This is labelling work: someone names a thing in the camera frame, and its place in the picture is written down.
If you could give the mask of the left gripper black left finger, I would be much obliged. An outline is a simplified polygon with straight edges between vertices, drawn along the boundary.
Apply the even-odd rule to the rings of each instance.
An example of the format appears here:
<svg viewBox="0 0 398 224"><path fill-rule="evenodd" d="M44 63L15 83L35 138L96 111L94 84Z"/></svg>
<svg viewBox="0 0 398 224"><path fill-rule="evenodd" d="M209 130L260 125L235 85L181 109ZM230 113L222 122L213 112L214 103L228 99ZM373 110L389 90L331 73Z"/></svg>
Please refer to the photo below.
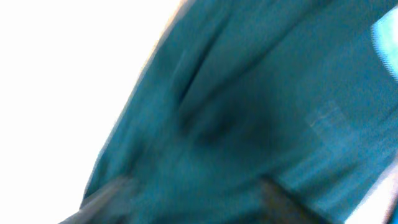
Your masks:
<svg viewBox="0 0 398 224"><path fill-rule="evenodd" d="M88 224L115 196L127 189L134 190L136 187L137 183L132 178L117 177L84 199L79 210L59 224Z"/></svg>

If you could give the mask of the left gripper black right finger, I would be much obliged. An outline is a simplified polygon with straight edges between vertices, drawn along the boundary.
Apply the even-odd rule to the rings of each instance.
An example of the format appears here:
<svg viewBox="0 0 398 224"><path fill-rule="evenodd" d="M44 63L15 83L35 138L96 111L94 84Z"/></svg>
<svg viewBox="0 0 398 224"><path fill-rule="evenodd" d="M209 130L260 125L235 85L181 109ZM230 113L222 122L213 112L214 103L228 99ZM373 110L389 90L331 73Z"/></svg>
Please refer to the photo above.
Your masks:
<svg viewBox="0 0 398 224"><path fill-rule="evenodd" d="M265 220L275 224L329 224L321 215L299 203L291 194L270 179L262 179Z"/></svg>

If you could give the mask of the black shorts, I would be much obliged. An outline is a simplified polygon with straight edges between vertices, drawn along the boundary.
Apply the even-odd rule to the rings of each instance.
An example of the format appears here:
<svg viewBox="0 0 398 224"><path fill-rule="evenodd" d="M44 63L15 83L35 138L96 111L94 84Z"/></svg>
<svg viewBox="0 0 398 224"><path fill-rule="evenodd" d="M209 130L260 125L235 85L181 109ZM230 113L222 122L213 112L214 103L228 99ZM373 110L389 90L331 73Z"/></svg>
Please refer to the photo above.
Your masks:
<svg viewBox="0 0 398 224"><path fill-rule="evenodd" d="M189 1L147 64L85 195L92 223L271 223L262 179L344 222L397 153L376 22L395 2Z"/></svg>

